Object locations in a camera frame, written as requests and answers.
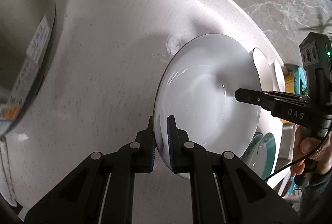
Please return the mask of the teal rimmed plate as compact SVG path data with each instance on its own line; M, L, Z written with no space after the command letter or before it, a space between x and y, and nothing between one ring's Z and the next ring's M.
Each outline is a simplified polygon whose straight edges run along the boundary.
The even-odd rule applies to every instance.
M276 154L275 137L272 133L255 136L241 156L241 160L261 179L266 179L272 172Z

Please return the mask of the small white bowl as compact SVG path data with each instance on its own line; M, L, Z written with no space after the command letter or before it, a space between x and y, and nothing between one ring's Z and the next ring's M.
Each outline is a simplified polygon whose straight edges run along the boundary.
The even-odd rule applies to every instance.
M278 91L285 92L286 88L285 88L284 73L282 71L281 65L277 61L274 61L273 63L273 71Z

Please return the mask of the stainless steel rice cooker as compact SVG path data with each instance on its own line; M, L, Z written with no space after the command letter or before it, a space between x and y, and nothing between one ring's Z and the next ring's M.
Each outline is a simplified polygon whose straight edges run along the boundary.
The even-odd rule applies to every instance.
M43 62L54 0L1 0L1 135L18 121Z

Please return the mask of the large white plate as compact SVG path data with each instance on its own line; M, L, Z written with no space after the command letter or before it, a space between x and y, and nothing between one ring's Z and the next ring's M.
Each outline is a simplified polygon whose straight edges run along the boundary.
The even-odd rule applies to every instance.
M171 59L154 104L157 150L169 166L167 119L207 151L242 156L258 126L261 109L239 102L240 89L260 90L248 51L223 34L205 34L185 44Z

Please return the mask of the white bowl red flower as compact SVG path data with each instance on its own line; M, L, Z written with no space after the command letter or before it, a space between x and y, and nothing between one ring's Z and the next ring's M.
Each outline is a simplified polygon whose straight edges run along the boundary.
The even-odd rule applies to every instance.
M261 83L261 89L263 91L272 91L273 90L273 79L270 71L269 63L259 48L254 48L250 55L253 59L255 67L258 72L258 76Z

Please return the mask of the teal colander basket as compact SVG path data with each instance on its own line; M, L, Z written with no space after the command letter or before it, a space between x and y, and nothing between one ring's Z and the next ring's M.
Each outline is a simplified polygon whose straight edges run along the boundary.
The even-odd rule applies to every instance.
M294 64L287 64L286 68L288 69L289 73L293 73L294 75L294 85L295 85L294 94L306 95L307 82L306 82L306 75L302 67Z

